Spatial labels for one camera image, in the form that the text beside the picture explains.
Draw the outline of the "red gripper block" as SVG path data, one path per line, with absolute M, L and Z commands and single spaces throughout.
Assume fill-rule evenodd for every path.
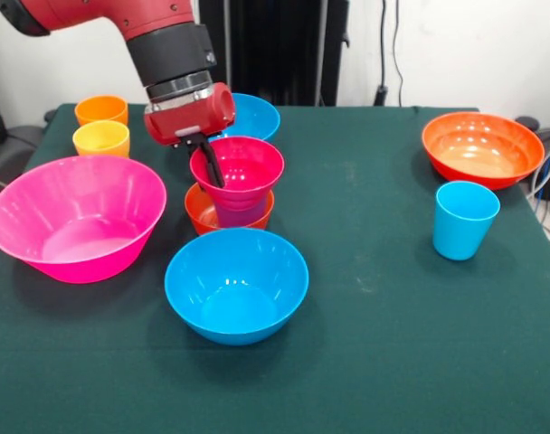
M 183 137 L 202 133 L 206 137 L 217 135 L 235 120 L 235 104 L 231 89 L 217 82 L 205 89 L 148 104 L 144 112 L 147 132 L 159 144 L 173 146 Z M 224 188 L 224 179 L 215 152 L 206 137 L 198 147 L 206 158 L 209 183 Z M 194 153 L 194 144 L 186 145 L 188 156 Z

